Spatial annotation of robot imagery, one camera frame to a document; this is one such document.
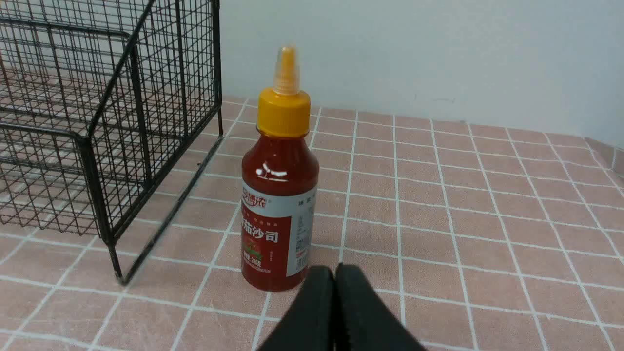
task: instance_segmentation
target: plastic bottle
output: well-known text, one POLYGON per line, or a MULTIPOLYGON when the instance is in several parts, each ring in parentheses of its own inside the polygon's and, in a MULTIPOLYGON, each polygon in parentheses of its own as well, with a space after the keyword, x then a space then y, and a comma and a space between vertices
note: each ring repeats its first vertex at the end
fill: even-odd
POLYGON ((282 47, 273 87, 260 93, 258 142, 243 157, 241 264, 254 287, 282 291, 308 271, 319 164, 305 135, 310 97, 299 90, 296 49, 282 47))

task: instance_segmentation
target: ketchup bottle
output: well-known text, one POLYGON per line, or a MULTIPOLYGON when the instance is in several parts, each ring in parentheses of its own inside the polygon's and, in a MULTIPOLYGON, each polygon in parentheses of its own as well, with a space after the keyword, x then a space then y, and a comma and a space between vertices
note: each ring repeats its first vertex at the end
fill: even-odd
POLYGON ((241 261, 254 287, 282 291, 308 271, 319 165, 304 137, 310 97, 299 90, 296 49, 282 47, 273 87, 260 93, 258 142, 243 157, 241 261))

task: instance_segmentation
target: pink tile surface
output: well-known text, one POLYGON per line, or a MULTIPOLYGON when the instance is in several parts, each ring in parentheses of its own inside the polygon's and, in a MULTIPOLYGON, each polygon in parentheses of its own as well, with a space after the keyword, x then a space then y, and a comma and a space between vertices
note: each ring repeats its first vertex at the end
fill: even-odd
MULTIPOLYGON (((0 295, 13 297, 0 304, 0 348, 22 324, 28 337, 7 350, 261 344, 298 288, 268 295, 240 274, 240 162, 257 108, 226 100, 231 133, 124 294, 99 240, 0 227, 0 295)), ((624 347, 623 187, 582 138, 320 111, 306 139, 323 168, 312 264, 360 266, 431 350, 541 350, 540 335, 550 350, 624 347)), ((122 236, 124 268, 213 137, 202 134, 122 236)))

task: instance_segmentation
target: black wire rack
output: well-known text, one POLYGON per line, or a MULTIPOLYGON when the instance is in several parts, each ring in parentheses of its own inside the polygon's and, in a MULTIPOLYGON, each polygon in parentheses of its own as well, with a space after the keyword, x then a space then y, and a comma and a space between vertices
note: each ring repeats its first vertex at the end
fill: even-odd
POLYGON ((0 221, 99 235, 127 284, 193 184, 125 277, 124 230, 215 116, 203 167, 222 141, 218 7, 0 2, 0 221))

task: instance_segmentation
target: wire basket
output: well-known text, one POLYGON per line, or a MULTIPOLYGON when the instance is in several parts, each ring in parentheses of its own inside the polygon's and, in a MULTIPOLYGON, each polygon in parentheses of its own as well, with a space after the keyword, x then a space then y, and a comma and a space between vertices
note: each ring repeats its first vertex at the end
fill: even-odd
POLYGON ((0 2, 0 221, 111 249, 218 115, 218 3, 0 2))

